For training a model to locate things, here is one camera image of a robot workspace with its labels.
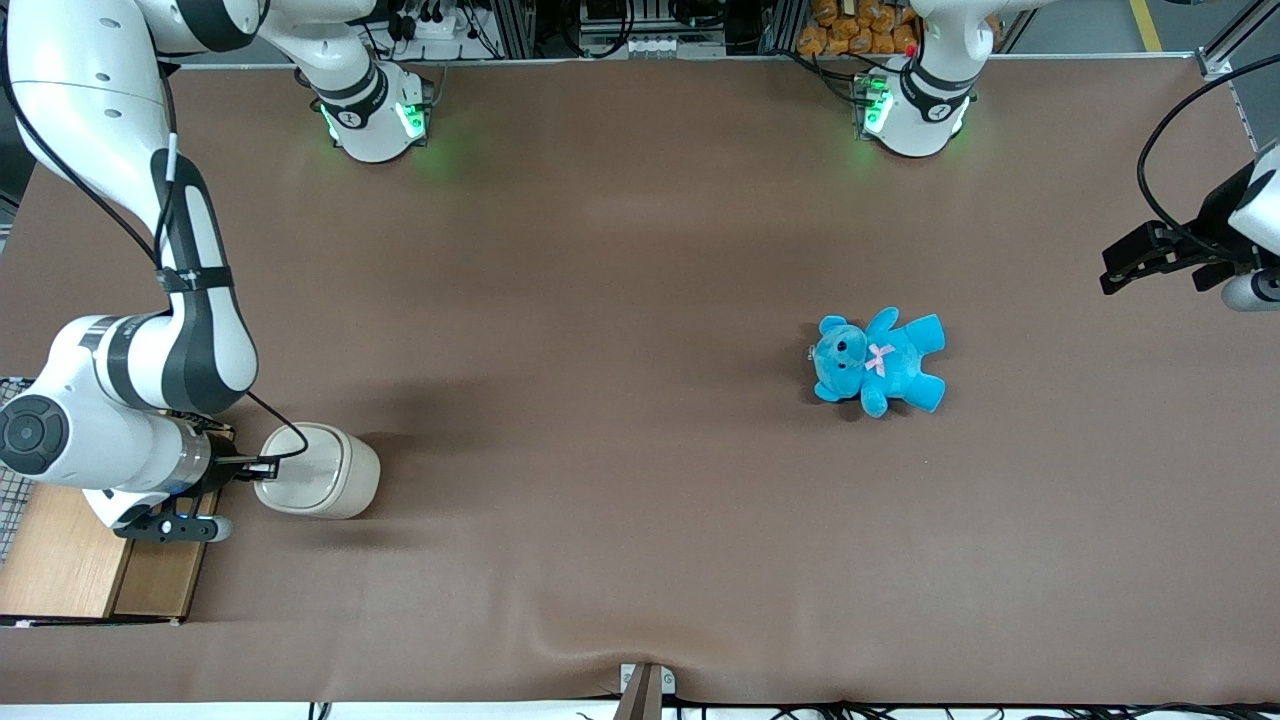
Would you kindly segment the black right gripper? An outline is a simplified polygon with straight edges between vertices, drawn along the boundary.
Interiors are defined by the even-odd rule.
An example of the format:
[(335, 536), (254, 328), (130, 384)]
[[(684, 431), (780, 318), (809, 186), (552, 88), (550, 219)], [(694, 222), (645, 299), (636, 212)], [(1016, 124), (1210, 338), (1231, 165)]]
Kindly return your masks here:
[(186, 486), (180, 491), (170, 492), (172, 497), (200, 498), (214, 493), (232, 480), (275, 480), (279, 473), (280, 459), (274, 455), (268, 456), (239, 456), (236, 447), (236, 430), (232, 425), (219, 421), (211, 416), (198, 413), (170, 413), (170, 419), (184, 424), (188, 430), (204, 442), (198, 448), (201, 457), (206, 456), (198, 468), (198, 475), (189, 474), (189, 482), (183, 478)]

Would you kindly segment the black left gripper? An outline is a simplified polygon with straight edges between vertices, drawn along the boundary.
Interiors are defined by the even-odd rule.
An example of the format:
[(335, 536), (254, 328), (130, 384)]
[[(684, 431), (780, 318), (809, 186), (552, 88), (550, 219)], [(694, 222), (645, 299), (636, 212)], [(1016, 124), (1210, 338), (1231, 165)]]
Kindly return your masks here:
[[(1277, 165), (1258, 160), (1230, 176), (1204, 199), (1193, 225), (1216, 258), (1231, 261), (1196, 269), (1196, 290), (1222, 286), (1253, 293), (1253, 269), (1277, 265)], [(1133, 281), (1198, 264), (1199, 247), (1164, 222), (1146, 222), (1106, 247), (1101, 258), (1100, 287), (1105, 296), (1112, 296)]]

